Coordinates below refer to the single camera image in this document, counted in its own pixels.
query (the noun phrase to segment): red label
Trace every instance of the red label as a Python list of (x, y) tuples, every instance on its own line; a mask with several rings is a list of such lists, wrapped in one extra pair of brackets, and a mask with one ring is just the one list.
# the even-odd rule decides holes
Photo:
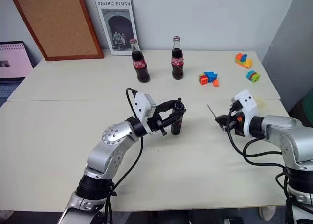
[(184, 59), (181, 57), (181, 58), (173, 58), (172, 57), (172, 65), (174, 66), (181, 66), (184, 64)]
[(142, 69), (146, 67), (146, 62), (144, 60), (133, 61), (133, 66), (136, 69)]

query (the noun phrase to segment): floor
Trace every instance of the floor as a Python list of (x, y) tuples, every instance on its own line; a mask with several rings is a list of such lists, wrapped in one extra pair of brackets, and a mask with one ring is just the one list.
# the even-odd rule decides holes
[[(189, 211), (195, 220), (196, 224), (207, 224), (208, 217), (212, 215), (224, 215), (224, 217), (230, 216), (241, 216), (244, 219), (245, 224), (284, 224), (285, 222), (285, 208), (278, 207), (275, 216), (268, 222), (263, 221), (259, 217), (258, 208), (241, 208), (238, 209), (215, 209), (215, 210), (194, 210)], [(127, 221), (121, 216), (123, 213), (114, 213), (113, 220), (114, 224), (151, 224), (151, 217), (156, 212), (132, 212), (129, 215)], [(14, 214), (3, 224), (56, 224), (61, 213), (44, 213), (44, 212), (14, 212)]]

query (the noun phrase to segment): wooden frame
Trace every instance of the wooden frame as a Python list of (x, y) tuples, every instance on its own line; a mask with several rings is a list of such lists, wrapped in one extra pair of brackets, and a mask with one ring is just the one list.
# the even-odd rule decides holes
[[(35, 42), (36, 42), (36, 44), (37, 44), (37, 46), (38, 46), (38, 48), (39, 48), (39, 50), (41, 51), (41, 53), (42, 53), (42, 55), (44, 56), (44, 58), (47, 60), (47, 61), (55, 61), (55, 60), (70, 60), (70, 59), (95, 59), (95, 58), (103, 58), (104, 57), (104, 55), (103, 55), (103, 53), (102, 53), (102, 50), (101, 50), (101, 48), (100, 48), (100, 45), (99, 45), (99, 42), (98, 42), (98, 39), (97, 39), (97, 36), (96, 36), (96, 34), (95, 34), (95, 31), (94, 31), (94, 28), (93, 28), (93, 26), (92, 26), (92, 23), (91, 23), (91, 19), (90, 19), (90, 16), (89, 16), (89, 14), (88, 14), (88, 11), (87, 11), (87, 8), (86, 8), (86, 5), (85, 5), (85, 2), (84, 2), (84, 0), (79, 0), (79, 3), (80, 3), (80, 6), (81, 6), (81, 9), (82, 9), (82, 11), (83, 11), (83, 15), (84, 15), (84, 17), (83, 18), (80, 18), (79, 20), (78, 19), (76, 19), (76, 20), (74, 20), (74, 22), (78, 22), (78, 23), (80, 23), (79, 25), (81, 25), (81, 26), (76, 26), (75, 27), (75, 25), (73, 25), (73, 30), (71, 30), (71, 28), (69, 28), (69, 27), (65, 27), (65, 26), (63, 26), (62, 27), (62, 24), (61, 25), (59, 25), (59, 27), (58, 28), (60, 28), (60, 27), (62, 27), (62, 28), (64, 28), (65, 30), (67, 29), (67, 30), (69, 30), (70, 32), (71, 31), (75, 31), (75, 28), (82, 28), (81, 30), (83, 30), (83, 32), (80, 34), (80, 35), (85, 35), (86, 37), (83, 37), (84, 38), (84, 41), (86, 41), (86, 44), (88, 44), (89, 45), (89, 47), (88, 47), (88, 49), (86, 48), (86, 54), (70, 54), (70, 55), (67, 55), (67, 54), (65, 54), (65, 55), (51, 55), (51, 53), (53, 53), (53, 52), (51, 52), (51, 50), (53, 50), (53, 46), (50, 46), (49, 47), (49, 52), (47, 51), (47, 49), (45, 49), (45, 46), (47, 47), (47, 46), (49, 46), (49, 45), (51, 45), (51, 43), (53, 43), (53, 36), (52, 35), (54, 35), (55, 37), (56, 37), (56, 35), (54, 34), (54, 32), (52, 31), (52, 32), (47, 32), (44, 36), (43, 36), (43, 33), (45, 32), (45, 24), (40, 24), (40, 21), (37, 23), (37, 24), (31, 24), (31, 22), (29, 21), (29, 19), (27, 18), (27, 15), (31, 15), (30, 14), (30, 11), (31, 12), (34, 12), (34, 13), (38, 13), (38, 11), (40, 11), (37, 7), (35, 7), (33, 10), (29, 10), (28, 9), (28, 11), (27, 12), (24, 12), (23, 11), (23, 6), (21, 5), (21, 1), (19, 1), (19, 0), (13, 0), (13, 2), (14, 2), (14, 4), (15, 4), (15, 6), (16, 6), (16, 8), (17, 8), (17, 10), (19, 11), (19, 13), (20, 13), (20, 15), (21, 15), (21, 17), (22, 17), (22, 19), (23, 19), (23, 21), (24, 21), (24, 23), (26, 24), (26, 26), (27, 26), (27, 28), (28, 28), (28, 30), (29, 30), (29, 32), (30, 32), (30, 34), (32, 35), (32, 37), (33, 37), (33, 39), (35, 40)], [(71, 3), (70, 3), (70, 1), (68, 1), (68, 0), (66, 0), (62, 5), (64, 5), (64, 6), (71, 6)], [(55, 16), (55, 18), (56, 18), (56, 21), (58, 20), (58, 18), (59, 18), (59, 15), (60, 15), (60, 11), (58, 12), (59, 14), (53, 14), (53, 11), (52, 11), (52, 13), (50, 13), (49, 15), (50, 16)], [(36, 27), (37, 26), (37, 32), (39, 31), (39, 29), (38, 29), (38, 27), (39, 26), (41, 26), (42, 28), (43, 28), (43, 30), (41, 30), (40, 31), (40, 33), (41, 33), (41, 37), (42, 38), (44, 38), (44, 39), (42, 39), (42, 40), (45, 40), (45, 44), (44, 44), (44, 42), (42, 41), (42, 40), (40, 40), (40, 38), (38, 38), (38, 35), (36, 35), (36, 33), (35, 33), (35, 30), (36, 29), (33, 29), (33, 27)], [(58, 51), (57, 51), (57, 49), (58, 49), (58, 47), (60, 47), (60, 45), (67, 45), (67, 50), (68, 50), (68, 53), (71, 53), (71, 52), (75, 52), (75, 51), (73, 51), (73, 50), (75, 50), (75, 49), (71, 49), (71, 45), (73, 44), (73, 45), (77, 45), (75, 48), (76, 48), (76, 50), (79, 50), (79, 52), (80, 51), (84, 51), (85, 49), (85, 46), (84, 46), (84, 44), (82, 43), (82, 41), (80, 40), (80, 39), (76, 39), (76, 38), (74, 38), (74, 40), (73, 40), (73, 37), (71, 38), (69, 35), (67, 34), (67, 36), (65, 36), (65, 39), (64, 39), (64, 42), (62, 43), (62, 44), (56, 44), (56, 47), (55, 47), (55, 49), (56, 49), (56, 53), (58, 53)], [(72, 42), (71, 44), (67, 44), (66, 43), (66, 39), (68, 39), (69, 41), (72, 39), (72, 41), (74, 41), (74, 42)]]

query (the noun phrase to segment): laptop screen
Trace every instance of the laptop screen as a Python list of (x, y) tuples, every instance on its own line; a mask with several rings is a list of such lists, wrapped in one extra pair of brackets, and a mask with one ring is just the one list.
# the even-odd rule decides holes
[(0, 79), (23, 78), (32, 70), (23, 42), (0, 43)]

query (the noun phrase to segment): white table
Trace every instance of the white table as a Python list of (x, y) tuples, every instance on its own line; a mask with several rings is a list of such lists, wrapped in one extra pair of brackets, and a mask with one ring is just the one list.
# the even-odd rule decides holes
[[(170, 50), (144, 50), (151, 80), (137, 80), (130, 56), (111, 56), (104, 59), (67, 60), (47, 62), (41, 60), (34, 71), (20, 84), (8, 101), (39, 100), (107, 100), (114, 95), (123, 96), (127, 87), (150, 93), (154, 98), (216, 101), (231, 99), (234, 94), (248, 88), (254, 96), (280, 99), (273, 83), (254, 51), (247, 51), (253, 59), (251, 69), (235, 63), (236, 51), (185, 51), (184, 78), (172, 77)], [(246, 79), (249, 70), (261, 75), (258, 82)], [(198, 77), (205, 71), (218, 74), (220, 87), (212, 83), (201, 86)]]

